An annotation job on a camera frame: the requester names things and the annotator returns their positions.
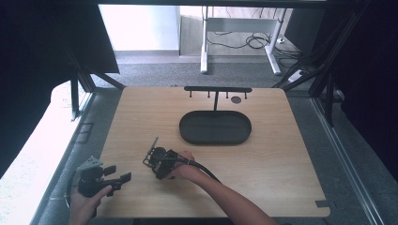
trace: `black oval tray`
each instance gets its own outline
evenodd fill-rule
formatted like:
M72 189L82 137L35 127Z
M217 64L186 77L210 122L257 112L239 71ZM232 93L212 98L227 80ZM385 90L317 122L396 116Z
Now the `black oval tray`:
M179 122L181 137L193 144L239 144L252 132L250 119L236 111L192 111Z

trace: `black mechanical device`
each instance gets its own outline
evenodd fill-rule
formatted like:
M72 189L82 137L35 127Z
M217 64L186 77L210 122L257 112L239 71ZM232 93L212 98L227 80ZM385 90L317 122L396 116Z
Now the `black mechanical device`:
M103 163L101 161L91 157L80 167L78 167L77 170L72 174L69 179L67 193L65 195L68 207L70 207L70 193L76 173L80 174L77 185L78 191L86 198L93 197L100 190L107 186L112 186L112 190L107 194L107 196L113 196L116 190L120 190L123 184L126 184L131 180L131 172L121 175L116 179L105 180L103 176L115 173L116 166L102 168L102 165ZM97 210L94 212L92 218L94 218L96 215Z
M178 162L181 162L187 165L195 166L205 172L211 178L219 181L219 179L217 179L217 177L213 173L211 173L211 171L209 171L206 167L199 164L198 162L182 157L172 149L166 151L166 149L164 149L163 147L155 147L158 138L159 137L156 137L155 141L153 142L143 160L143 163L146 166L150 167L152 171L156 174L156 178L160 180L163 179L176 167L176 164Z

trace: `black cable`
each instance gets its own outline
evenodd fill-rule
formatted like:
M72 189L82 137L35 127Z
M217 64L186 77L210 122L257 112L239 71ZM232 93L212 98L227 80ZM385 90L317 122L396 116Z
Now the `black cable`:
M260 15L258 16L259 19L261 19L261 17L263 16L263 11L264 11L264 8L262 7L260 10Z
M187 164L187 165L192 165L194 167L199 168L200 170L205 172L208 176L210 176L214 180L216 180L216 181L221 183L221 181L210 170L208 170L205 166L203 166L199 162L196 162L196 161L193 161L193 160L189 160L189 159L187 159L185 157L182 157L181 155L178 155L178 156L181 157L181 158L164 157L164 158L161 159L161 161L175 161L175 162L182 162L182 163Z
M265 33L262 33L266 38L265 41L267 42L267 44L271 43L271 36L267 35ZM274 51L279 54L279 55L284 55L284 56L288 56L291 58L298 58L299 56L301 56L301 52L300 51L289 51L289 50L282 50L279 49L278 47L274 46Z
M261 42L260 40L265 40L265 39L264 39L263 37L255 36L254 34L255 34L255 33L252 33L251 36L249 36L249 37L246 38L246 43L247 43L252 49L263 49L266 45L265 45L263 42ZM254 47L254 46L251 44L252 41L255 41L255 40L260 44L259 47Z
M252 15L252 18L254 17L254 14L258 11L258 9L260 9L259 7L255 10L255 12Z
M331 33L331 35L326 39L326 41L324 42L323 45L321 45L318 49L316 49L314 52L310 53L309 55L304 55L301 56L297 63L295 63L294 65L292 65L292 67L290 69L288 69L286 71L286 73L283 75L283 77L281 78L281 80L277 83L275 83L272 87L281 87L282 84L286 83L288 81L288 79L297 71L299 70L301 67L305 66L305 65L309 65L317 60L319 60L321 57L324 56L325 52L327 51L327 49L329 49L331 47L331 43L333 42L333 40L335 40L338 35L341 33L341 31L343 30L343 26L345 25L346 21L348 20L348 17L346 17L344 20L342 20L339 25L337 26L337 28ZM314 73L312 73L312 75L314 75L315 73L319 73L320 69L317 69L316 71L314 71Z
M232 33L234 33L234 32L230 31L230 32L225 32L225 33L217 33L217 32L214 31L214 34L218 35L218 36L229 35L229 34L232 34Z
M272 19L275 19L276 10L278 10L277 7L275 8L274 15L273 15Z
M211 40L209 40L208 38L207 38L207 41L210 43L210 44L213 44L213 45L221 45L221 46L223 46L223 47L226 47L226 48L230 48L230 49L241 49L241 48L243 48L243 47L246 47L247 45L248 45L248 43L246 43L246 44L244 44L244 45L242 45L242 46L229 46L229 45L225 45L225 44L221 44L221 43L216 43L216 42L212 42Z
M72 183L73 183L73 178L76 174L76 171L74 171L72 173L72 175L70 176L69 180L68 180L68 185L67 185L67 191L65 192L65 200L67 201L67 206L68 208L70 208L70 194L72 191Z
M226 13L228 13L229 18L231 18L231 14L229 14L228 7L225 7Z

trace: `forearm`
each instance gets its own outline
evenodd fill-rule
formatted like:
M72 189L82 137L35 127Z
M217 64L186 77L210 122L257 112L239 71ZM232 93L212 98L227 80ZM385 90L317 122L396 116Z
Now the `forearm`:
M202 188L236 225L277 224L263 210L231 188L213 180L203 172L189 178Z

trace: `white desk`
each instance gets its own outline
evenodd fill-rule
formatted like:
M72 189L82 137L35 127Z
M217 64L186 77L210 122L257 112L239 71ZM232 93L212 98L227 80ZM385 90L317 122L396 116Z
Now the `white desk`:
M278 63L273 55L276 40L281 31L284 14L286 8L282 8L277 20L274 19L239 19L239 18L209 18L208 7L206 7L205 18L203 21L203 40L201 51L202 73L207 72L207 32L223 31L223 32L255 32L255 33L272 33L271 42L265 47L268 60L272 66L275 75L280 75Z

